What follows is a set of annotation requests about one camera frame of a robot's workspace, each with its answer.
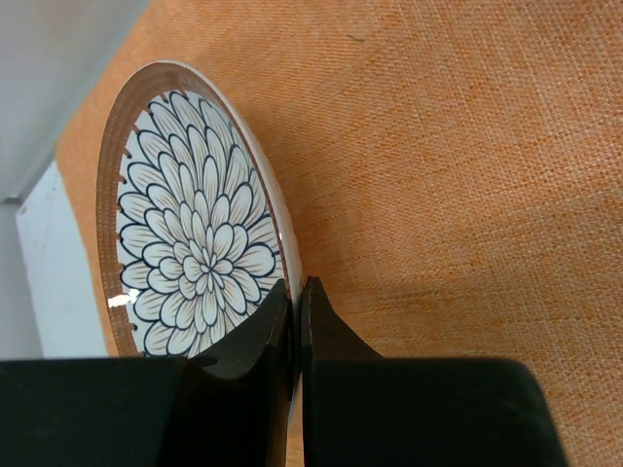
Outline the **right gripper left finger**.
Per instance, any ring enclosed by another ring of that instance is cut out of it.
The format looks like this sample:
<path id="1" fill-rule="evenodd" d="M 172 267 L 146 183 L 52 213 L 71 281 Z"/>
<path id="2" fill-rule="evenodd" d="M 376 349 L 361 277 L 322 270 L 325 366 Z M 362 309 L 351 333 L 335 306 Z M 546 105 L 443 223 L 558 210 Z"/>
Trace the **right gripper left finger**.
<path id="1" fill-rule="evenodd" d="M 5 361 L 5 466 L 281 466 L 292 398 L 283 281 L 199 355 Z"/>

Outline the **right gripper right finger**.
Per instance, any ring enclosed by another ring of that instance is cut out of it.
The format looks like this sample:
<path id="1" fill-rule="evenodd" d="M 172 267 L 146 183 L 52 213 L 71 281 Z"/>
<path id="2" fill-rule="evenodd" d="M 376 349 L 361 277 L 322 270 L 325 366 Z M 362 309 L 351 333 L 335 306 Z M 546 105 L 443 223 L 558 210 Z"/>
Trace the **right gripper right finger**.
<path id="1" fill-rule="evenodd" d="M 505 358 L 389 358 L 332 307 L 321 280 L 301 307 L 309 466 L 565 466 L 533 374 Z"/>

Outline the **orange cloth napkin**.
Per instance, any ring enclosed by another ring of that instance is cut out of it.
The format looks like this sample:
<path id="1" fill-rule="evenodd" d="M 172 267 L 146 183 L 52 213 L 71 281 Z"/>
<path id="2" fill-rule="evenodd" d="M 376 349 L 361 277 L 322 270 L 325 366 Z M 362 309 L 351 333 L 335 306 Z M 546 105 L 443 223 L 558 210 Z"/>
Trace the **orange cloth napkin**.
<path id="1" fill-rule="evenodd" d="M 620 2 L 152 2 L 55 146 L 92 269 L 105 121 L 158 59 L 242 114 L 358 335 L 519 359 L 569 462 L 621 464 Z"/>

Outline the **floral patterned ceramic plate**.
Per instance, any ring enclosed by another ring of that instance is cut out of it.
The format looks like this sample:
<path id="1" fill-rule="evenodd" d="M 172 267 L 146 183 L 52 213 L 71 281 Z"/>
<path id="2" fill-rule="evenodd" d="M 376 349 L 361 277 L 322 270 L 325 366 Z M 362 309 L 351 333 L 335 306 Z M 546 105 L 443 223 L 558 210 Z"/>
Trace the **floral patterned ceramic plate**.
<path id="1" fill-rule="evenodd" d="M 99 270 L 116 352 L 193 357 L 303 268 L 272 166 L 234 105 L 176 61 L 138 69 L 108 116 L 96 182 Z"/>

